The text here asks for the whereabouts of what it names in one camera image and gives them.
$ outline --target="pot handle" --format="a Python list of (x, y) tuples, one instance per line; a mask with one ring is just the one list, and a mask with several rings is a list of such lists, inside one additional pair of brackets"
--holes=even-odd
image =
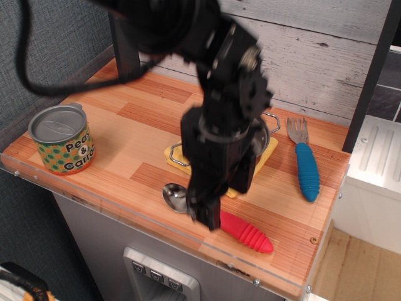
[(274, 130), (269, 131), (270, 134), (273, 134), (274, 132), (277, 132), (279, 129), (281, 129), (280, 118), (278, 118), (278, 116), (275, 116), (274, 114), (267, 112), (263, 112), (262, 115), (273, 117), (277, 121), (277, 127)]
[(173, 155), (174, 155), (174, 149), (178, 146), (181, 146), (182, 143), (177, 143), (171, 146), (171, 150), (170, 150), (170, 160), (173, 161), (174, 163), (180, 164), (181, 166), (187, 167), (190, 166), (190, 163), (183, 163), (177, 159), (174, 159)]

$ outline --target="wooden floor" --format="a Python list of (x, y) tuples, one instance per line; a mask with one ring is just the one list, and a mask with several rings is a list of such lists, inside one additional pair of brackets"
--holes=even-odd
[(312, 292), (327, 300), (401, 300), (401, 255), (335, 228), (316, 270)]

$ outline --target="metal fork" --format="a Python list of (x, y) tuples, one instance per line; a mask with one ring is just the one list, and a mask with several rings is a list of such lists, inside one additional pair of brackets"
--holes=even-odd
[(319, 195), (320, 176), (316, 159), (311, 148), (306, 144), (309, 140), (308, 128), (305, 118), (301, 125), (301, 119), (287, 119), (287, 133), (289, 138), (296, 143), (295, 153), (298, 162), (298, 180), (302, 194), (313, 202)]

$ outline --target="can label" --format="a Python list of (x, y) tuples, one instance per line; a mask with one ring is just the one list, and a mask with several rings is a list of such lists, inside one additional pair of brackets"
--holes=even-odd
[(44, 165), (55, 174), (67, 175), (81, 171), (90, 165), (95, 156), (95, 145), (88, 124), (69, 141), (59, 144), (35, 143)]

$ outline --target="metal can lid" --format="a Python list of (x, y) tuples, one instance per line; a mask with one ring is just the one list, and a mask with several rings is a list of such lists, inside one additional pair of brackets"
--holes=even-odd
[(86, 114), (78, 103), (56, 105), (36, 114), (28, 125), (32, 139), (44, 144), (66, 142), (86, 125)]

